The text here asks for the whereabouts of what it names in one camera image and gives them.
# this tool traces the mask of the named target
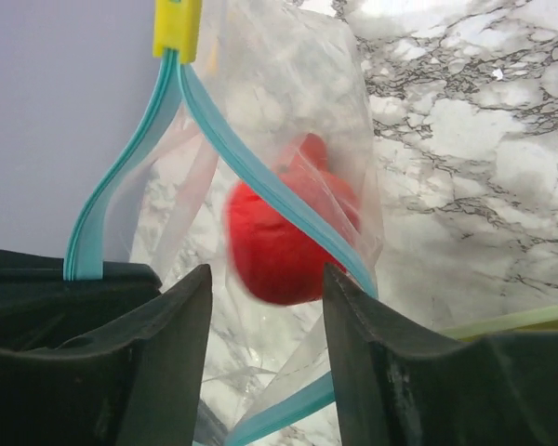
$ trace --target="red fruit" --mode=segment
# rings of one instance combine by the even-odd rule
[[[312,166],[318,170],[328,170],[326,144],[314,133],[295,137],[279,156],[278,164],[289,168],[304,165],[308,169]]]
[[[285,184],[349,243],[352,235],[342,213],[357,228],[357,197],[342,179],[289,169],[278,174]],[[265,302],[287,306],[319,299],[325,263],[343,267],[324,248],[289,223],[240,181],[228,201],[229,252],[247,290]]]

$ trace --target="teal bag strip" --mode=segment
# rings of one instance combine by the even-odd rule
[[[65,281],[103,278],[103,229],[108,205],[126,174],[149,155],[178,111],[181,95],[177,66],[178,52],[166,50],[139,127],[88,198],[74,224],[64,257]]]
[[[178,75],[184,104],[219,156],[256,194],[323,246],[368,294],[378,299],[378,291],[361,257],[248,149],[230,128],[193,68],[182,65]],[[333,381],[328,373],[290,398],[239,424],[225,445],[245,446],[315,413],[334,400]]]

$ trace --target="marble countertop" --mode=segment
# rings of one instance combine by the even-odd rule
[[[558,0],[293,3],[358,38],[382,187],[381,300],[433,329],[558,304]],[[173,204],[175,156],[155,167],[135,259],[149,257]],[[240,374],[264,387],[321,311],[236,311],[220,251],[234,180],[221,165],[170,279],[201,262],[216,271],[202,395],[226,425],[259,392]],[[254,444],[340,444],[335,407]]]

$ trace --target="black object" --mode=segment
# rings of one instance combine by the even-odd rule
[[[104,271],[0,251],[0,446],[192,445],[210,268],[162,295],[148,267]]]
[[[558,446],[558,332],[463,343],[325,270],[343,446]]]

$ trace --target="gray wall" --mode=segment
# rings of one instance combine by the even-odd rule
[[[153,4],[0,1],[0,248],[63,256],[151,95]],[[126,237],[130,214],[119,222]]]

